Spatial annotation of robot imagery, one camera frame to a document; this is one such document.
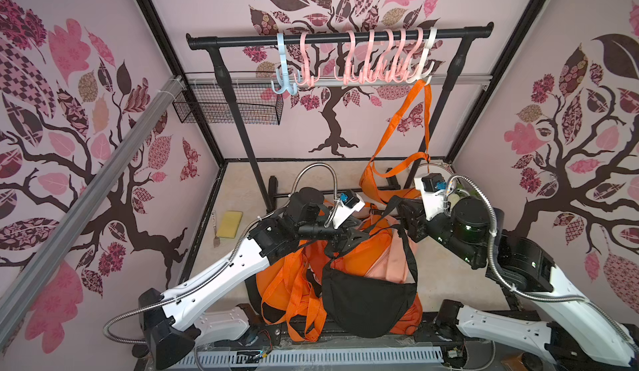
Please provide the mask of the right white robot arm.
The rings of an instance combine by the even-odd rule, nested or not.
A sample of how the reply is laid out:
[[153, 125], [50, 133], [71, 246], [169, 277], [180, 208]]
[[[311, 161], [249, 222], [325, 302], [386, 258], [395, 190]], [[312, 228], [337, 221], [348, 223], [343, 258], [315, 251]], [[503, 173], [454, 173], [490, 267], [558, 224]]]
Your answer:
[[414, 242], [430, 238], [508, 294], [527, 299], [549, 319], [526, 321], [442, 302], [434, 320], [446, 339], [487, 339], [533, 354], [566, 370], [636, 370], [638, 328], [621, 324], [588, 299], [530, 239], [502, 230], [504, 213], [484, 199], [450, 204], [442, 192], [402, 199], [398, 212]]

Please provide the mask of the left metal flex conduit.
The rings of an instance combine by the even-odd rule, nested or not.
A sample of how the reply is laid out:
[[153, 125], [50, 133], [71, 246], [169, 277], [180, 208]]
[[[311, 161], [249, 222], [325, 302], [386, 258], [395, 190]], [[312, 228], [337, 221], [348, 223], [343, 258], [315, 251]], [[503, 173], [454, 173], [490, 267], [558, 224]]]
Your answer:
[[177, 294], [170, 294], [169, 291], [166, 291], [161, 296], [162, 299], [160, 299], [156, 303], [148, 304], [148, 305], [142, 306], [141, 308], [133, 309], [123, 314], [119, 314], [118, 316], [106, 322], [106, 324], [103, 326], [103, 335], [107, 339], [119, 344], [145, 344], [146, 341], [144, 339], [129, 339], [129, 338], [123, 338], [123, 337], [117, 336], [116, 334], [113, 334], [110, 331], [110, 328], [113, 326], [113, 324], [116, 324], [122, 321], [123, 319], [131, 318], [135, 315], [143, 314], [153, 309], [158, 309], [158, 308], [161, 309], [165, 305], [175, 303], [176, 301], [186, 298], [190, 296], [191, 294], [195, 294], [198, 290], [210, 284], [220, 274], [222, 274], [227, 268], [231, 266], [233, 260], [236, 258], [236, 256], [238, 256], [241, 246], [243, 245], [243, 242], [247, 239], [249, 232], [254, 227], [256, 227], [259, 222], [268, 220], [269, 218], [275, 216], [276, 214], [281, 213], [284, 207], [287, 206], [288, 204], [289, 202], [286, 202], [281, 208], [275, 209], [271, 211], [270, 213], [265, 214], [264, 216], [258, 216], [256, 219], [254, 219], [250, 224], [248, 224], [245, 230], [241, 233], [241, 237], [238, 239], [236, 246], [226, 257], [223, 257], [216, 264], [213, 264], [212, 266], [207, 268], [205, 271], [198, 274], [196, 277], [189, 279], [183, 285], [177, 286], [176, 287], [178, 289]]

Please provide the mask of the grey aluminium rail left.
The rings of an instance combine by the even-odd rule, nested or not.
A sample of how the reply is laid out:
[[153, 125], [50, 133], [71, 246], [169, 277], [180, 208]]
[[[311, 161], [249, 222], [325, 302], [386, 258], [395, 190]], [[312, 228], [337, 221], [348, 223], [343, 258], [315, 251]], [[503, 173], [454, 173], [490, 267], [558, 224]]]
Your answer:
[[185, 82], [184, 77], [173, 76], [159, 89], [151, 102], [151, 108], [144, 111], [138, 118], [136, 125], [117, 146], [105, 166], [88, 184], [85, 193], [60, 220], [53, 235], [44, 242], [33, 259], [10, 285], [1, 298], [1, 345], [9, 341], [35, 299], [82, 234], [84, 227], [131, 163], [134, 154], [141, 148], [163, 112], [185, 89]]

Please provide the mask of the black crossbody bag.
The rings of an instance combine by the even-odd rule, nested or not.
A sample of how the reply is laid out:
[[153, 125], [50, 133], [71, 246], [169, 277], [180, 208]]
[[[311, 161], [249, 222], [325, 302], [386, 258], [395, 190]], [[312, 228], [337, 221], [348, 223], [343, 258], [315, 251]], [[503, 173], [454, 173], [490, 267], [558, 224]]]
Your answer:
[[[371, 216], [363, 224], [370, 232], [379, 221], [391, 216], [403, 200], [394, 196], [381, 216]], [[418, 265], [414, 256], [415, 245], [411, 243], [405, 229], [399, 224], [391, 226], [403, 241], [408, 261], [409, 276], [413, 283], [397, 284], [380, 279], [346, 274], [339, 267], [344, 251], [324, 252], [329, 258], [321, 276], [322, 301], [327, 314], [344, 331], [361, 338], [379, 338], [390, 334], [390, 330], [402, 318], [418, 296]]]

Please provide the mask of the peach pink bag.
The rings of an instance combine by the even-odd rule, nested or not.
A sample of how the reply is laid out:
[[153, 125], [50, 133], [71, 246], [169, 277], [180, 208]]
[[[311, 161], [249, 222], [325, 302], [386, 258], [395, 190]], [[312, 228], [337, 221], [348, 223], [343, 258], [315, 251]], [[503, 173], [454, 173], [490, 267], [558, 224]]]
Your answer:
[[392, 233], [389, 247], [384, 250], [364, 276], [397, 284], [413, 283], [414, 278], [409, 276], [409, 266], [404, 253], [403, 241], [396, 229], [390, 229], [389, 231]]

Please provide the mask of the dark orange waist bag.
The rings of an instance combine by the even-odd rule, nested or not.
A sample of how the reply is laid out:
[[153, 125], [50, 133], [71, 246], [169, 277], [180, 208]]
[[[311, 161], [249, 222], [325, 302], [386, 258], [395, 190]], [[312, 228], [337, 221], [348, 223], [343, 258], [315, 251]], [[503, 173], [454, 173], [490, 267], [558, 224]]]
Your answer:
[[415, 297], [415, 300], [411, 307], [406, 311], [402, 318], [394, 325], [389, 331], [391, 334], [399, 335], [413, 335], [423, 320], [423, 306], [421, 304], [419, 296]]

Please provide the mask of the right metal flex conduit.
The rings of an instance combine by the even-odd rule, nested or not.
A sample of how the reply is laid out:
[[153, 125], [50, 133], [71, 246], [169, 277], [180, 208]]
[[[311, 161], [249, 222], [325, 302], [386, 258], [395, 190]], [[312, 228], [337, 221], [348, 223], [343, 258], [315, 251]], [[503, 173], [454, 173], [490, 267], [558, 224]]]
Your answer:
[[[552, 334], [565, 334], [592, 361], [630, 367], [638, 356], [638, 345], [629, 329], [582, 295], [538, 244], [504, 233], [504, 213], [492, 207], [469, 177], [451, 176], [444, 202], [449, 220], [461, 221], [449, 243], [465, 244], [474, 251], [461, 259], [486, 267], [489, 279], [537, 304], [555, 322]], [[462, 221], [466, 210], [478, 219]]]

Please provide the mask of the white plastic hook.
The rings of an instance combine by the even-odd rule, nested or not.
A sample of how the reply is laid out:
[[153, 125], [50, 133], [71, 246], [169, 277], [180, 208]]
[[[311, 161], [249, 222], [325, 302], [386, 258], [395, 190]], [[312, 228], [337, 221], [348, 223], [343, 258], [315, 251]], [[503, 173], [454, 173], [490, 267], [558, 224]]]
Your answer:
[[419, 63], [415, 68], [414, 73], [412, 74], [412, 76], [407, 78], [407, 82], [408, 83], [414, 83], [416, 81], [424, 81], [426, 84], [429, 84], [432, 76], [432, 70], [434, 68], [433, 65], [431, 65], [428, 69], [426, 69], [426, 64], [429, 60], [429, 55], [430, 52], [434, 46], [434, 43], [436, 41], [437, 38], [437, 33], [438, 33], [438, 29], [435, 27], [431, 27], [429, 28], [429, 36], [426, 40], [426, 42], [423, 45], [423, 50], [422, 50], [422, 55], [421, 58], [419, 59]]

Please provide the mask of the black clothes rack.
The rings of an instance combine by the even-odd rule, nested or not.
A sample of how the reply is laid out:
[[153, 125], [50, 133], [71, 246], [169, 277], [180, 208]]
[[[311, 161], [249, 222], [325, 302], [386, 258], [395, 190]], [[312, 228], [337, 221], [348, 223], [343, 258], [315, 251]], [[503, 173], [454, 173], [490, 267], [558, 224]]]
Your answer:
[[[469, 48], [477, 39], [489, 38], [494, 30], [494, 23], [490, 21], [486, 26], [466, 26], [458, 29], [442, 29], [437, 33], [439, 39], [459, 39], [459, 47], [455, 53], [454, 59], [449, 66], [447, 78], [444, 81], [442, 93], [439, 96], [434, 114], [430, 117], [426, 131], [434, 134], [439, 119], [444, 111], [450, 93], [454, 89], [454, 82], [461, 75], [464, 69]], [[355, 33], [356, 42], [366, 42], [369, 39], [369, 32]], [[394, 32], [394, 39], [399, 38], [399, 32]], [[387, 34], [383, 32], [375, 33], [375, 41], [387, 41]], [[226, 104], [228, 104], [232, 119], [235, 123], [236, 130], [241, 138], [242, 146], [245, 150], [247, 159], [251, 164], [251, 169], [256, 179], [256, 183], [260, 189], [262, 199], [266, 205], [266, 209], [273, 210], [275, 208], [274, 196], [269, 194], [258, 166], [255, 152], [251, 145], [246, 130], [245, 123], [241, 116], [239, 102], [233, 84], [231, 84], [231, 73], [226, 67], [226, 63], [221, 54], [222, 48], [229, 47], [245, 47], [245, 46], [272, 46], [277, 43], [276, 36], [235, 36], [235, 37], [217, 37], [203, 36], [193, 37], [186, 35], [188, 46], [193, 51], [206, 51], [211, 58], [214, 67], [214, 74], [217, 84], [221, 87]], [[311, 34], [306, 37], [306, 42], [310, 44], [343, 44], [349, 43], [349, 35], [347, 33], [331, 33], [331, 34]]]

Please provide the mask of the yellow sponge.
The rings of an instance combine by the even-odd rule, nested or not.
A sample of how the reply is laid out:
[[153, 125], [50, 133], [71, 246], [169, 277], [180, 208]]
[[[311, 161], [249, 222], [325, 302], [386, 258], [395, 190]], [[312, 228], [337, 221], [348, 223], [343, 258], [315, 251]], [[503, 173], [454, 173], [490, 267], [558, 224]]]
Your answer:
[[241, 211], [229, 210], [226, 211], [221, 219], [216, 221], [216, 236], [221, 239], [234, 239], [236, 238], [237, 231], [240, 227], [243, 218]]

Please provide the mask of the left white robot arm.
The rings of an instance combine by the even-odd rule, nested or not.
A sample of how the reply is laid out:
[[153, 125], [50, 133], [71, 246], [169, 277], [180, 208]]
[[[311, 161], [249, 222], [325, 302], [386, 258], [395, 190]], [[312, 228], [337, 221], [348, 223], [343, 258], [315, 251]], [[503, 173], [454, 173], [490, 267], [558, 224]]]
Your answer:
[[208, 315], [206, 311], [234, 287], [282, 259], [302, 254], [303, 244], [327, 241], [353, 249], [364, 241], [354, 213], [364, 209], [360, 195], [340, 192], [324, 206], [317, 189], [303, 188], [282, 208], [258, 219], [236, 247], [215, 264], [178, 286], [148, 289], [138, 298], [143, 344], [158, 370], [178, 364], [200, 345], [237, 340], [251, 327], [241, 308]]

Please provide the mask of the light blue plastic hook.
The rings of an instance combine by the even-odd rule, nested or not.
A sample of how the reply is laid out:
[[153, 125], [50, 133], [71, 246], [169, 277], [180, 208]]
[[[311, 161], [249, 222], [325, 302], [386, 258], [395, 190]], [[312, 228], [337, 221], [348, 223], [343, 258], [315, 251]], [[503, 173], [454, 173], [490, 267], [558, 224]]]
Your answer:
[[276, 81], [278, 87], [276, 87], [276, 84], [274, 83], [274, 81], [272, 81], [271, 89], [277, 95], [284, 95], [285, 92], [288, 92], [291, 96], [295, 96], [298, 94], [298, 85], [296, 83], [296, 80], [291, 79], [291, 75], [289, 73], [284, 35], [282, 33], [278, 33], [276, 35], [276, 41], [280, 59], [280, 69], [276, 71]]

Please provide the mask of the metal flex conduit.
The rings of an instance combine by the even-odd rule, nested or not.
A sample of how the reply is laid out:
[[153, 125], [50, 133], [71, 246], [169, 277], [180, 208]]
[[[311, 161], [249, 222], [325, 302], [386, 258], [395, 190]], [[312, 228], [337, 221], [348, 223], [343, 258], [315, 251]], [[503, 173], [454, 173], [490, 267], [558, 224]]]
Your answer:
[[[474, 251], [461, 259], [486, 267], [489, 279], [537, 304], [555, 322], [552, 334], [565, 334], [592, 361], [630, 367], [638, 356], [638, 345], [629, 329], [582, 295], [538, 244], [504, 233], [504, 213], [492, 207], [469, 177], [451, 176], [444, 202], [449, 220], [461, 221], [449, 243], [465, 244]], [[478, 219], [462, 221], [466, 210]]]
[[129, 339], [129, 338], [123, 338], [123, 337], [117, 336], [116, 334], [113, 334], [110, 331], [110, 328], [113, 326], [113, 324], [116, 324], [122, 321], [123, 319], [131, 318], [135, 315], [143, 314], [153, 309], [158, 309], [158, 308], [161, 309], [165, 305], [175, 303], [176, 301], [186, 298], [190, 296], [191, 294], [195, 294], [198, 290], [210, 284], [220, 274], [222, 274], [227, 268], [231, 266], [233, 260], [236, 258], [236, 256], [238, 256], [241, 246], [243, 245], [243, 242], [247, 239], [249, 232], [254, 227], [256, 227], [259, 222], [268, 220], [269, 218], [275, 216], [276, 214], [281, 213], [284, 207], [287, 206], [288, 204], [289, 202], [286, 202], [281, 208], [275, 209], [271, 211], [270, 213], [265, 214], [264, 216], [258, 216], [256, 219], [254, 219], [250, 224], [248, 224], [245, 230], [241, 233], [241, 237], [238, 239], [236, 246], [226, 257], [223, 257], [216, 264], [213, 264], [212, 266], [207, 268], [205, 271], [198, 274], [196, 277], [189, 279], [183, 285], [177, 286], [176, 287], [178, 289], [177, 294], [170, 294], [169, 291], [166, 291], [161, 296], [162, 299], [160, 299], [156, 303], [148, 304], [148, 305], [142, 306], [141, 308], [133, 309], [123, 314], [119, 314], [118, 316], [106, 322], [106, 324], [103, 326], [103, 335], [107, 339], [119, 344], [145, 344], [146, 341], [144, 339]]

